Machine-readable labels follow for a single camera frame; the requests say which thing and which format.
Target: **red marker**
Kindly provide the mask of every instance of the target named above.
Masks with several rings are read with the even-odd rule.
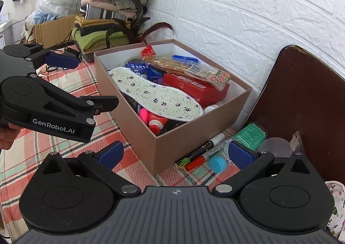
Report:
[[[198,156],[196,159],[192,160],[190,163],[188,163],[185,166],[186,171],[190,172],[193,169],[195,169],[195,168],[201,166],[202,164],[204,164],[204,162],[207,161],[210,158],[211,155],[213,155],[216,152],[218,152],[221,147],[223,147],[223,143],[221,143],[220,145],[218,145],[214,149],[209,150],[209,151],[205,152],[204,154]]]

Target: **table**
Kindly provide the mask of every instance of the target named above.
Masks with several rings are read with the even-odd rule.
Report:
[[[45,72],[43,68],[42,71],[47,81],[76,97],[99,95],[94,64],[83,61],[74,70]],[[102,113],[95,116],[94,119],[97,125],[90,143],[70,141],[23,129],[13,147],[8,151],[2,151],[0,155],[0,201],[4,224],[12,240],[17,239],[27,231],[18,207],[20,195],[40,163],[51,151],[57,151],[63,157],[76,157],[86,150],[97,152],[119,140],[124,144],[124,158],[113,171],[136,184],[142,190],[147,185],[207,185],[212,189],[239,171],[236,166],[231,165],[222,174],[216,175],[209,169],[206,162],[190,173],[171,166],[162,173],[153,176],[127,142],[111,113]],[[233,129],[227,129],[225,131],[226,137],[230,137],[235,132]]]

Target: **stack of clothes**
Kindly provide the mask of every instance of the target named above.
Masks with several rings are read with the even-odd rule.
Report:
[[[82,16],[75,18],[72,37],[84,59],[93,62],[95,51],[108,48],[106,33],[114,27],[118,31],[110,35],[110,46],[127,45],[128,39],[115,19],[123,20],[129,28],[137,13],[146,12],[146,2],[147,0],[81,0]]]

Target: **blue cloth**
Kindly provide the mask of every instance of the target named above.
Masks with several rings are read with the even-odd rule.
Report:
[[[36,24],[42,24],[45,22],[49,22],[49,21],[53,21],[55,19],[58,19],[58,17],[52,16],[51,13],[47,13],[47,12],[38,12],[35,14],[35,16],[33,17],[33,23]]]

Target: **chair backrest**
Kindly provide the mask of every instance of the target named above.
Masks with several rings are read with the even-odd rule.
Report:
[[[290,141],[299,131],[320,175],[345,183],[345,80],[317,57],[283,48],[246,124],[252,121],[269,138]]]

